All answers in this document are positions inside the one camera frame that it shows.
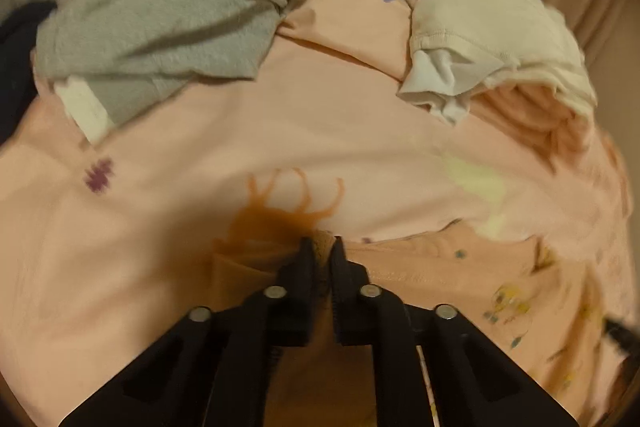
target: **orange crab print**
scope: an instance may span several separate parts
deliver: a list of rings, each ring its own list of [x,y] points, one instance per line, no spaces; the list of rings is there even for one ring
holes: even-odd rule
[[[235,253],[245,252],[249,242],[295,245],[301,237],[316,230],[321,220],[335,214],[344,197],[343,179],[337,178],[337,194],[328,207],[309,211],[313,198],[306,174],[298,168],[294,168],[293,172],[302,183],[302,198],[292,210],[268,206],[269,198],[282,174],[281,169],[273,172],[262,191],[258,189],[255,175],[249,174],[249,202],[236,214],[229,226],[227,238],[215,241],[216,253],[233,256]]]

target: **gray cloth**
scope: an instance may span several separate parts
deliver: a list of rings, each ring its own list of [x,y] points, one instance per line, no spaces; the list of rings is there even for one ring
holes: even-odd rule
[[[88,87],[96,99],[91,103],[117,127],[194,73],[253,78],[290,1],[70,0],[38,31],[36,71],[46,78],[80,77],[86,83],[80,91]],[[61,98],[76,118],[85,98]]]

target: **black object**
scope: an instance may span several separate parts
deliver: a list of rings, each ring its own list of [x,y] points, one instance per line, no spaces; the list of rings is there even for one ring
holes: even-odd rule
[[[336,339],[372,346],[379,427],[434,425],[425,368],[442,427],[577,426],[453,307],[407,306],[370,284],[340,239],[329,264]],[[303,239],[275,285],[229,311],[192,310],[60,427],[261,426],[274,349],[310,338],[315,281]]]
[[[54,2],[34,2],[14,11],[0,25],[0,145],[15,131],[36,96],[31,50],[38,25],[55,9]]]

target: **dark blue cloth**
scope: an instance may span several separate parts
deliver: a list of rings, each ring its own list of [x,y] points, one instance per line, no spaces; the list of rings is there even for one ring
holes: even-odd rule
[[[30,54],[38,25],[55,8],[53,1],[26,4],[0,25],[0,145],[14,133],[36,96]]]

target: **silver screw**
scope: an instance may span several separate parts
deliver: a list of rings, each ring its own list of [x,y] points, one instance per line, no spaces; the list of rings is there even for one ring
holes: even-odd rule
[[[441,319],[452,319],[458,315],[458,310],[448,304],[441,304],[436,308],[436,315]]]
[[[382,295],[382,288],[380,286],[376,286],[375,284],[366,284],[362,288],[360,288],[360,295],[364,297],[380,297]]]
[[[287,294],[287,290],[282,286],[269,286],[264,294],[270,299],[282,299]]]
[[[207,322],[211,318],[211,311],[208,308],[194,308],[189,313],[189,318],[193,322]]]

